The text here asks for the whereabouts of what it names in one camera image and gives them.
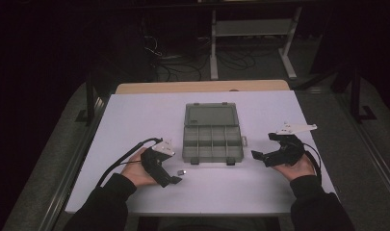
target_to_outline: person's left hand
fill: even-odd
[[[156,181],[144,170],[141,164],[141,155],[145,150],[146,148],[143,147],[137,153],[135,153],[128,160],[130,163],[126,164],[120,173],[132,181],[136,187],[157,184]]]

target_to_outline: floor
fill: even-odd
[[[298,86],[313,75],[309,74],[315,58],[319,38],[296,38],[290,51],[290,60],[298,75],[290,81],[277,53],[283,38],[241,38],[221,40],[218,47],[219,78],[223,80],[284,79],[290,87]],[[208,40],[202,40],[207,47]],[[207,49],[197,57],[166,57],[158,67],[159,82],[209,81]],[[296,91],[300,106],[308,123],[320,129],[312,132],[324,160],[326,169],[338,192],[338,196],[357,230],[390,230],[390,188],[381,177],[383,172],[375,163],[366,139],[369,135],[373,147],[390,169],[390,112],[378,97],[377,91],[362,81],[361,104],[368,105],[377,120],[359,125],[347,112],[350,92],[335,94],[329,86],[333,76],[309,90]],[[13,209],[5,230],[37,230],[43,223],[53,224],[52,230],[61,230],[69,214],[60,212],[47,218],[46,211],[56,195],[58,182],[65,174],[66,166],[80,141],[88,133],[83,122],[76,122],[79,112],[86,109],[85,86],[74,92],[68,101],[62,118],[56,126],[34,172]],[[280,218],[281,230],[293,230],[289,217]],[[135,230],[137,218],[130,218],[127,229]]]

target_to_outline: hand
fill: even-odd
[[[314,167],[305,154],[293,166],[285,164],[273,167],[273,169],[281,172],[289,181],[304,175],[315,175]]]
[[[126,164],[120,173],[132,181],[136,187],[157,184],[156,181],[144,170],[143,165],[141,164],[141,155],[145,150],[146,148],[143,147],[135,153],[128,160],[130,163]]]

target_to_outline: dark background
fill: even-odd
[[[390,2],[356,2],[361,4],[332,9],[329,20],[324,18],[329,9],[307,8],[298,30],[304,37],[324,34],[313,72],[354,56],[351,65],[377,87],[390,108]],[[0,0],[0,229],[66,102],[89,73],[103,76],[94,80],[103,95],[117,83],[153,80],[148,57],[134,50],[143,46],[137,20],[135,14],[119,19],[73,13],[66,1]],[[118,42],[124,21],[130,22],[128,35],[138,46]],[[185,23],[195,25],[190,19]],[[138,67],[123,55],[128,52],[139,57]],[[127,67],[110,66],[103,55]]]

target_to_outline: person's right hand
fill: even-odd
[[[314,167],[312,166],[309,158],[303,154],[299,161],[293,166],[290,165],[279,165],[273,167],[273,169],[281,172],[289,181],[292,181],[300,176],[304,175],[315,175]]]

